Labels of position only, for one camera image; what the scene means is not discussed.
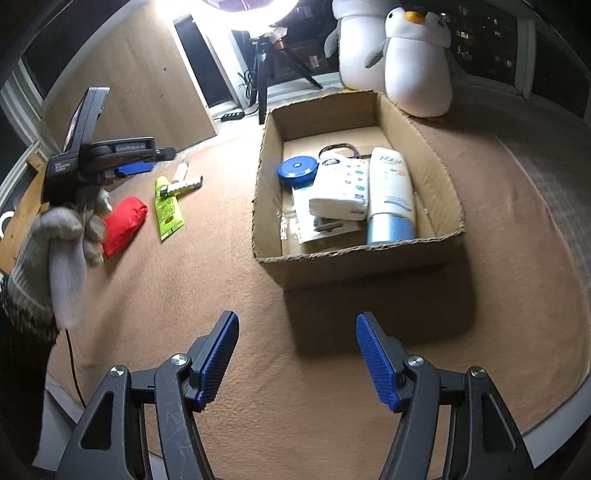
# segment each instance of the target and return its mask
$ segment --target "green tube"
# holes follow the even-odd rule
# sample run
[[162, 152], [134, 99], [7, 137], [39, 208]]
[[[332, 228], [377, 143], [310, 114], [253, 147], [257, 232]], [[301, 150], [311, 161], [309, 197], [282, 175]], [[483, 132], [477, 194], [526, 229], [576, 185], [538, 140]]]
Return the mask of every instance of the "green tube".
[[160, 229], [160, 240], [164, 240], [184, 225], [183, 215], [178, 206], [177, 198], [161, 197], [160, 189], [169, 185], [166, 177], [156, 179], [156, 215], [158, 216], [158, 228]]

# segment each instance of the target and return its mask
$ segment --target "cable wire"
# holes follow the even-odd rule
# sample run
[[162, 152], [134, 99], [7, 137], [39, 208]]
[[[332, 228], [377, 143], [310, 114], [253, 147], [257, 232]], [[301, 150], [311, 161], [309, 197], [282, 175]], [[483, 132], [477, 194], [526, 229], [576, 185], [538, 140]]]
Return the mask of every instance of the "cable wire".
[[72, 340], [70, 340], [70, 332], [68, 332], [68, 330], [66, 330], [66, 339], [68, 340], [68, 350], [70, 351], [70, 365], [72, 366], [72, 378], [74, 380], [74, 386], [76, 387], [76, 392], [78, 393], [80, 403], [82, 403], [82, 406], [86, 408], [86, 403], [84, 402], [84, 398], [82, 398], [82, 392], [80, 392], [78, 379], [76, 378], [76, 369], [74, 368], [74, 352], [72, 351]]
[[348, 148], [353, 152], [353, 158], [359, 158], [360, 156], [359, 150], [357, 150], [357, 148], [354, 145], [351, 145], [350, 143], [335, 143], [332, 145], [327, 145], [322, 150], [320, 150], [320, 152], [318, 153], [318, 157], [320, 158], [320, 156], [324, 152], [328, 152], [329, 150], [336, 150], [337, 148]]
[[248, 69], [244, 74], [239, 73], [238, 75], [242, 80], [242, 85], [246, 88], [245, 94], [249, 104], [254, 105], [256, 100], [256, 72]]

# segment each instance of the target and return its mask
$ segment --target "penguin plush toy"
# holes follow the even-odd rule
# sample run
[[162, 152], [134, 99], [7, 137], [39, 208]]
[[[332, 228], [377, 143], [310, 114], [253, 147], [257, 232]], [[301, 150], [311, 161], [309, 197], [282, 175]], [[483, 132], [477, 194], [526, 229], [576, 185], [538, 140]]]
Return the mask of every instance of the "penguin plush toy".
[[348, 88], [385, 92], [384, 61], [370, 70], [363, 66], [368, 55], [384, 45], [386, 15], [399, 0], [333, 0], [336, 29], [324, 42], [324, 56], [339, 51], [340, 77]]
[[410, 115], [437, 117], [452, 104], [446, 59], [452, 35], [439, 15], [417, 10], [399, 7], [387, 15], [383, 48], [367, 57], [365, 67], [385, 57], [388, 98]]

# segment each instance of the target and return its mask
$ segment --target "beige carpet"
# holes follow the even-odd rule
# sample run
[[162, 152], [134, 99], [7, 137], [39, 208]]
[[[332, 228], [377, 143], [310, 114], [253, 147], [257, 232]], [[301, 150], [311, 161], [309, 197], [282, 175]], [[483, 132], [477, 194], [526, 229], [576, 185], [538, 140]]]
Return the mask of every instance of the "beige carpet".
[[[447, 266], [284, 294], [251, 253], [261, 138], [251, 119], [240, 138], [192, 154], [189, 175], [204, 175], [204, 186], [180, 200], [187, 225], [165, 243], [155, 175], [118, 188], [116, 199], [135, 195], [150, 212], [127, 251], [88, 278], [84, 326], [72, 332], [85, 398], [111, 365], [155, 367], [231, 309], [238, 346], [216, 402], [197, 416], [215, 474], [376, 479], [397, 416], [378, 401], [356, 346], [356, 316], [372, 310], [435, 366], [486, 368], [522, 431], [546, 418], [587, 375], [588, 302], [545, 203], [495, 137], [469, 131], [472, 114], [419, 125], [466, 208], [465, 254]], [[65, 338], [50, 372], [74, 393]], [[148, 423], [157, 450], [153, 416]], [[433, 474], [446, 430], [444, 412]]]

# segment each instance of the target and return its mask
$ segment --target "orange beak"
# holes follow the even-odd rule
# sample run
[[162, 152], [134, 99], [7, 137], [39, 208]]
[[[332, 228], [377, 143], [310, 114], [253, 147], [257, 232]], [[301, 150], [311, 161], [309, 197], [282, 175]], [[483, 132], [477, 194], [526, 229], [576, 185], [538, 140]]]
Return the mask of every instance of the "orange beak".
[[419, 12], [404, 12], [404, 18], [406, 18], [410, 23], [416, 23], [419, 25], [425, 23], [425, 17]]

